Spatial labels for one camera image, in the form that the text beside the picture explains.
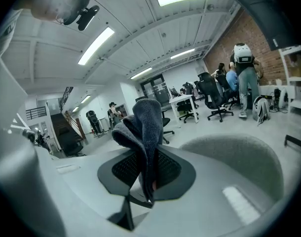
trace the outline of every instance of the ceiling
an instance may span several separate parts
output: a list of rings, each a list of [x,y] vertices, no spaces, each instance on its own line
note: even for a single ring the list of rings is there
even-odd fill
[[[130,78],[150,66],[156,73],[201,59],[236,6],[233,0],[188,0],[164,7],[157,0],[90,0],[88,7],[96,4],[100,10],[82,32],[75,22],[64,26],[37,20],[27,10],[21,13],[2,58],[29,94],[104,85],[116,75]],[[214,10],[206,9],[209,4]],[[78,65],[82,53],[106,27],[115,34],[85,66]],[[170,61],[171,55],[194,47],[190,56]]]

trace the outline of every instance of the backpack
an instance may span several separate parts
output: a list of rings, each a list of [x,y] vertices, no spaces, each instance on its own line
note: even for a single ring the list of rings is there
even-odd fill
[[[253,118],[258,125],[265,119],[270,119],[269,103],[263,97],[257,97],[253,104]]]

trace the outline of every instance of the white sneaker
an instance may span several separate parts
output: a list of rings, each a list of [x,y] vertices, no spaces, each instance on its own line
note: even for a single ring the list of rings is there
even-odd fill
[[[239,113],[238,115],[240,118],[246,118],[247,117],[247,114],[246,113]]]

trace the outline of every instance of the gray floor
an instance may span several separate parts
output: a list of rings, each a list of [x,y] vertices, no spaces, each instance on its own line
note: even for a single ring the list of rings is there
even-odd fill
[[[181,128],[177,128],[176,121],[172,110],[165,112],[165,116],[170,118],[170,123],[165,126],[164,130],[174,130],[175,134],[166,134],[165,137],[170,141],[169,146],[180,147],[185,142],[204,136],[207,134],[219,133],[245,133],[255,136],[266,142],[277,154],[284,175],[285,193],[289,193],[297,185],[297,181],[301,176],[301,148],[292,145],[284,147],[284,138],[286,134],[295,136],[301,139],[301,129],[290,126],[288,122],[288,115],[278,112],[271,113],[271,119],[266,120],[263,124],[257,126],[257,122],[251,117],[251,110],[246,120],[238,117],[239,108],[233,108],[234,116],[225,115],[223,122],[219,122],[219,116],[211,117],[209,110],[203,101],[197,101],[199,108],[196,110],[199,113],[199,123],[194,122],[194,118],[188,118],[187,123],[181,122]],[[105,135],[103,139],[92,138],[88,146],[85,146],[85,154],[98,154],[122,148],[114,141],[110,134]]]

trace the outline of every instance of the red brick wall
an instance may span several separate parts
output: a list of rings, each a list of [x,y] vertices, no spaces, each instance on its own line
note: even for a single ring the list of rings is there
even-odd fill
[[[275,84],[276,79],[281,79],[282,84],[287,84],[279,52],[270,51],[258,25],[244,10],[238,12],[223,36],[204,58],[208,71],[213,73],[220,62],[225,63],[228,68],[231,51],[239,42],[246,43],[262,64],[263,78],[260,85],[267,85],[269,81],[271,84]]]

